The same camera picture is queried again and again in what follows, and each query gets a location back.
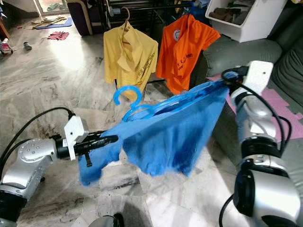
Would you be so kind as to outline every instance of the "white storage box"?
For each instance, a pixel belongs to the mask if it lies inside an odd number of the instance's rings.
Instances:
[[[211,0],[205,16],[211,20],[213,28],[220,34],[224,34],[240,43],[267,38],[287,2],[287,0],[256,0],[241,25],[209,16],[209,13],[216,8],[227,7],[230,1]]]

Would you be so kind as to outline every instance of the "blue mat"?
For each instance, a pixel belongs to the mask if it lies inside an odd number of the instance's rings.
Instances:
[[[47,29],[47,28],[53,28],[53,27],[69,27],[72,25],[72,19],[71,17],[67,18],[64,25],[49,25],[45,27],[36,27],[36,29]]]

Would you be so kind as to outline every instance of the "orange t-shirt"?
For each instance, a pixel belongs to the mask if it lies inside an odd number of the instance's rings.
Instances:
[[[184,15],[163,31],[161,50],[156,75],[167,81],[172,93],[188,90],[190,74],[201,50],[206,50],[220,34],[196,20],[193,15]]]

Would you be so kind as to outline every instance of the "glass door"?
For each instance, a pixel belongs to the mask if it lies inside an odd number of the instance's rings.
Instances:
[[[69,13],[66,0],[35,0],[41,15]]]

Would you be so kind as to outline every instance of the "yellow t-shirt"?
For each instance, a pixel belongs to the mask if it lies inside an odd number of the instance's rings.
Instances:
[[[158,43],[134,29],[129,22],[104,33],[105,81],[117,79],[117,87],[135,85],[141,92],[152,72],[156,71]],[[123,93],[135,100],[133,91]]]

